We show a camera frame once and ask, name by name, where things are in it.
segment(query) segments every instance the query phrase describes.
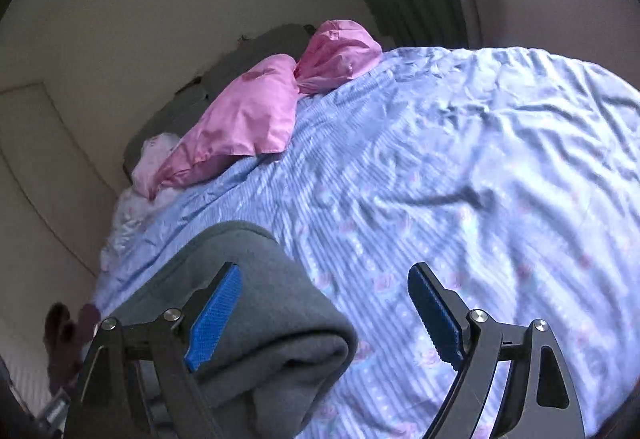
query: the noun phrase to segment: bed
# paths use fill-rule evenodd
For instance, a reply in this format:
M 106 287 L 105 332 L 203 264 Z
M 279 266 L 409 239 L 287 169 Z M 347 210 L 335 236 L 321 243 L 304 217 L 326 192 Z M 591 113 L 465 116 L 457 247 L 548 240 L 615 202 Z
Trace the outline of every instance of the bed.
M 385 53 L 301 99 L 286 152 L 240 160 L 141 226 L 94 302 L 111 313 L 215 223 L 263 226 L 359 336 L 300 437 L 422 437 L 454 378 L 406 291 L 425 261 L 469 307 L 549 321 L 594 435 L 640 377 L 639 113 L 613 74 L 541 50 Z

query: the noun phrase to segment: silver bolt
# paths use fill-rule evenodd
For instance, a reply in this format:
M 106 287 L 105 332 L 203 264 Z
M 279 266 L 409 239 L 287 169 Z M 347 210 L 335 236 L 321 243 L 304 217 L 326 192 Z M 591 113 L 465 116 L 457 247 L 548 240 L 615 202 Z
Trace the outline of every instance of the silver bolt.
M 116 318 L 107 318 L 102 322 L 102 325 L 100 327 L 102 327 L 105 331 L 112 331 L 116 328 L 116 324 Z
M 479 324 L 484 323 L 489 319 L 489 315 L 482 309 L 474 309 L 471 311 L 471 319 Z
M 181 314 L 182 313 L 179 309 L 167 309 L 162 314 L 162 317 L 168 322 L 175 322 L 178 318 L 180 318 Z
M 533 320 L 533 326 L 541 333 L 549 330 L 549 324 L 544 320 Z

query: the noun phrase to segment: gray blanket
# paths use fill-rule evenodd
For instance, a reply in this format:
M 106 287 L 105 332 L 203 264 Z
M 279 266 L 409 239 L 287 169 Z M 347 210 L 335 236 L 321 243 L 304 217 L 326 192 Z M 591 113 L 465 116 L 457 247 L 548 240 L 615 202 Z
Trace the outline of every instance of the gray blanket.
M 266 230 L 240 222 L 206 229 L 114 316 L 128 325 L 181 308 L 226 261 L 241 268 L 242 295 L 196 379 L 225 438 L 295 437 L 347 369 L 357 339 L 347 318 Z M 159 392 L 153 369 L 143 370 L 153 398 Z M 170 428 L 166 411 L 152 409 L 159 428 Z

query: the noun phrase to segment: blue textured pad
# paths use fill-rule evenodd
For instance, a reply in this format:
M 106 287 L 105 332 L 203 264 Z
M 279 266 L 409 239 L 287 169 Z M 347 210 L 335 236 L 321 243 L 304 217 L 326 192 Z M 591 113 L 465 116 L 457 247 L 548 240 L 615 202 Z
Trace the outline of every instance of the blue textured pad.
M 191 372 L 213 356 L 241 292 L 242 274 L 240 268 L 233 265 L 191 327 L 189 349 L 184 356 Z
M 408 288 L 440 359 L 458 371 L 465 359 L 458 324 L 429 279 L 415 265 L 409 270 Z

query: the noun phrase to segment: pink pillowcase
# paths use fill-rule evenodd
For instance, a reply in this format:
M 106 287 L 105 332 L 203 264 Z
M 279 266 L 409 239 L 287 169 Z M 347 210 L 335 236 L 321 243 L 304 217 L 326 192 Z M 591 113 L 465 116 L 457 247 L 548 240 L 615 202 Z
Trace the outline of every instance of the pink pillowcase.
M 145 196 L 209 180 L 242 156 L 283 152 L 300 93 L 337 88 L 371 70 L 381 55 L 380 45 L 356 22 L 325 22 L 297 65 L 276 54 L 231 82 L 162 163 Z

